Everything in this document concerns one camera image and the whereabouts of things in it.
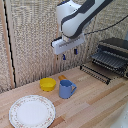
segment black cable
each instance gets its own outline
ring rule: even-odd
[[[99,31],[104,31],[104,30],[106,30],[106,29],[109,29],[109,28],[111,28],[111,27],[113,27],[113,26],[119,24],[121,21],[123,21],[123,20],[126,19],[127,17],[128,17],[128,15],[125,16],[125,17],[124,17],[123,19],[121,19],[120,21],[118,21],[117,23],[115,23],[115,24],[113,24],[113,25],[111,25],[111,26],[109,26],[109,27],[107,27],[107,28],[104,28],[104,29],[101,29],[101,30],[97,30],[97,31],[94,31],[94,32],[89,32],[89,33],[86,33],[86,34],[84,34],[84,35],[88,35],[88,34],[91,34],[91,33],[99,32]]]

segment textured wall panel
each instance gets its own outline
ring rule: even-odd
[[[107,28],[128,15],[128,0],[115,0],[97,15],[97,23],[94,30]],[[116,26],[102,32],[93,34],[90,41],[87,58],[97,49],[97,42],[103,39],[116,37],[125,39],[128,30],[128,18]]]
[[[0,93],[14,88],[3,1],[0,0]]]
[[[53,74],[59,0],[7,0],[17,86]]]

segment wooden countertop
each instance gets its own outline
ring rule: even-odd
[[[59,75],[65,75],[77,85],[69,99],[61,99]],[[80,71],[79,67],[51,76],[57,82],[55,89],[44,92],[39,81],[13,89],[0,95],[0,128],[13,128],[9,122],[9,109],[21,97],[40,95],[51,100],[56,118],[49,128],[109,128],[128,101],[128,79],[114,79],[109,85]]]

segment plate rim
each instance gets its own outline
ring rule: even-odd
[[[11,110],[12,110],[12,108],[13,108],[13,106],[15,105],[16,102],[18,102],[18,101],[20,101],[22,98],[25,98],[25,97],[28,97],[28,96],[31,96],[31,97],[32,97],[32,96],[42,97],[42,98],[46,99],[47,101],[49,101],[50,104],[53,106],[53,109],[54,109],[54,118],[53,118],[53,120],[51,121],[51,123],[47,126],[47,127],[49,127],[49,126],[53,123],[53,121],[55,120],[55,116],[56,116],[55,106],[54,106],[54,104],[53,104],[49,99],[47,99],[46,97],[40,96],[40,95],[27,95],[27,96],[21,97],[21,98],[19,98],[18,100],[16,100],[16,101],[13,103],[13,105],[10,107],[10,109],[9,109],[9,121],[10,121],[10,123],[13,125],[14,128],[18,128],[18,127],[16,127],[16,126],[13,124],[13,122],[12,122],[12,120],[11,120],[11,117],[10,117],[10,115],[11,115],[10,113],[11,113]]]

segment white plate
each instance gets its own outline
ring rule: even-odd
[[[38,95],[17,100],[9,111],[9,120],[15,128],[47,128],[54,119],[54,105]]]

